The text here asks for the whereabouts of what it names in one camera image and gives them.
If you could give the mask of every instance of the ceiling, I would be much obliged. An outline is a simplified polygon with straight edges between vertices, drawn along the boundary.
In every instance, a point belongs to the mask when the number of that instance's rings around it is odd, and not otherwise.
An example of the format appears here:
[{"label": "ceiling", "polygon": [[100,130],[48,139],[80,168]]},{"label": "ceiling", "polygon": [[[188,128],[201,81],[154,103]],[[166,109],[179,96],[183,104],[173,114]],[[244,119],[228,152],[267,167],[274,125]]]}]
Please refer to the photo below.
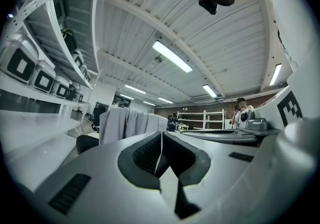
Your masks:
[{"label": "ceiling", "polygon": [[[240,0],[219,7],[215,16],[198,0],[104,0],[98,40],[101,79],[138,101],[167,106],[214,103],[203,85],[219,98],[251,95],[285,83],[291,69],[280,51],[272,5],[266,0]],[[152,45],[161,41],[191,67],[190,73],[161,56]],[[124,87],[131,85],[146,92]]]}]

